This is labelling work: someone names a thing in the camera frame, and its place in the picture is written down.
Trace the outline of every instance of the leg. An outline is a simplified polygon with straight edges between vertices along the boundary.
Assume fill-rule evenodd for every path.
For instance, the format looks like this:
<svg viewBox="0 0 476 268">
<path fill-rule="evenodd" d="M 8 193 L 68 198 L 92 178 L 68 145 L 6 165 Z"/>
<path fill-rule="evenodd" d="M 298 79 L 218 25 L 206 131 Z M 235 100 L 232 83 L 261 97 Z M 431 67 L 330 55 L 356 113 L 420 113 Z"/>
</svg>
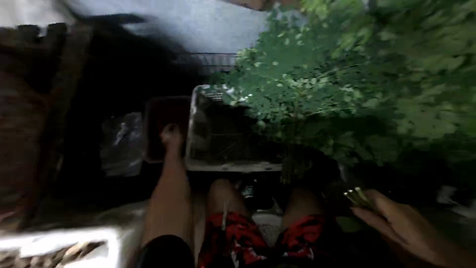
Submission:
<svg viewBox="0 0 476 268">
<path fill-rule="evenodd" d="M 210 186 L 208 192 L 207 213 L 213 215 L 224 211 L 250 216 L 243 202 L 243 197 L 233 187 L 229 180 L 218 179 Z"/>
<path fill-rule="evenodd" d="M 291 193 L 288 207 L 284 213 L 283 228 L 288 228 L 293 223 L 308 215 L 322 214 L 324 214 L 324 209 L 322 208 L 317 196 L 307 189 L 296 188 Z"/>
<path fill-rule="evenodd" d="M 175 235 L 192 246 L 190 186 L 180 157 L 183 137 L 172 124 L 164 128 L 160 137 L 166 154 L 162 176 L 150 199 L 142 244 L 162 235 Z"/>
<path fill-rule="evenodd" d="M 228 180 L 219 179 L 212 183 L 207 212 L 199 267 L 226 267 L 232 260 L 235 265 L 243 267 L 267 259 L 269 247 L 250 219 L 242 196 Z"/>
<path fill-rule="evenodd" d="M 284 232 L 276 242 L 276 251 L 285 262 L 298 266 L 334 267 L 321 234 L 325 232 L 324 210 L 317 196 L 307 189 L 294 189 L 283 217 Z"/>
</svg>

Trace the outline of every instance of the green plant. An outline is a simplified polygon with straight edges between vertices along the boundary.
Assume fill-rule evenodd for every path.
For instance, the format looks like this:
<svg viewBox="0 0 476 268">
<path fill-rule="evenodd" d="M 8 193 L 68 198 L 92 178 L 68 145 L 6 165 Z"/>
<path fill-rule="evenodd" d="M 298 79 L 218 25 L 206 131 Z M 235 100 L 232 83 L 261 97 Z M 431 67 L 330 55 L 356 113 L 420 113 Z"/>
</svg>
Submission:
<svg viewBox="0 0 476 268">
<path fill-rule="evenodd" d="M 303 0 L 309 22 L 269 30 L 222 77 L 257 130 L 353 165 L 404 150 L 475 160 L 476 0 Z"/>
</svg>

